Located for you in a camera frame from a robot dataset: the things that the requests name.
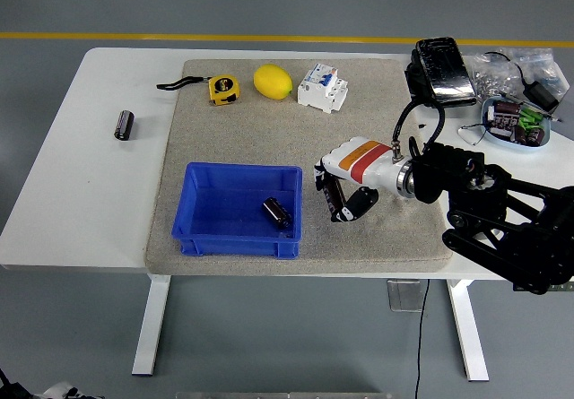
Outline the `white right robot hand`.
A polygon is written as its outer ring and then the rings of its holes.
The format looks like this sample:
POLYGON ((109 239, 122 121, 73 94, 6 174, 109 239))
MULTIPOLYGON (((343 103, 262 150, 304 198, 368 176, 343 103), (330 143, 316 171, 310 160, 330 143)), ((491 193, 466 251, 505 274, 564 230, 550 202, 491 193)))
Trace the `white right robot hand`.
POLYGON ((378 201, 381 188, 413 196, 410 160, 396 159, 391 147, 360 136, 323 156, 314 166, 314 177, 332 222, 359 219, 378 201))

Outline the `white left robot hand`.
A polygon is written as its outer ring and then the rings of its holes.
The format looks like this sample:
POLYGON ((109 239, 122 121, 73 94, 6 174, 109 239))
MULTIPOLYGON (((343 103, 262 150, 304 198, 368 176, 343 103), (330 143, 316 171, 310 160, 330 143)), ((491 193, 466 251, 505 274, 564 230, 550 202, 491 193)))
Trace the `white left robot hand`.
POLYGON ((48 399, 103 399, 99 395, 87 395, 77 386, 68 382, 59 382, 49 387, 45 392, 39 395, 39 398, 48 399))

